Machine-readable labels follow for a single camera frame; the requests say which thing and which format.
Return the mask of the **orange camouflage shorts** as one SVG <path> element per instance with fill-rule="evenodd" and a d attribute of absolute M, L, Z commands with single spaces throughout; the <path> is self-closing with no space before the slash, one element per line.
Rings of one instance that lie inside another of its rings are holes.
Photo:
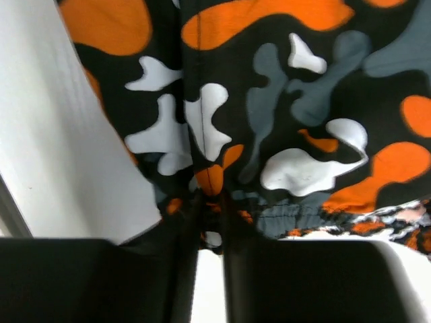
<path fill-rule="evenodd" d="M 162 217 L 430 255 L 429 1 L 59 1 Z"/>

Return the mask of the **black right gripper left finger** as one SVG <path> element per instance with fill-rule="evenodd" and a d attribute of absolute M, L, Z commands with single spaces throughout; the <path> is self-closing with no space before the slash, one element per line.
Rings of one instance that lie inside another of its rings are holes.
<path fill-rule="evenodd" d="M 2 238 L 2 322 L 188 322 L 202 194 L 123 244 Z"/>

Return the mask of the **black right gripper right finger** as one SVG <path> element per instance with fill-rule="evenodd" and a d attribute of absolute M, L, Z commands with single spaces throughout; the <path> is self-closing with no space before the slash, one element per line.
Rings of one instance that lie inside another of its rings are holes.
<path fill-rule="evenodd" d="M 272 240 L 222 198 L 229 322 L 426 322 L 428 261 L 378 240 Z"/>

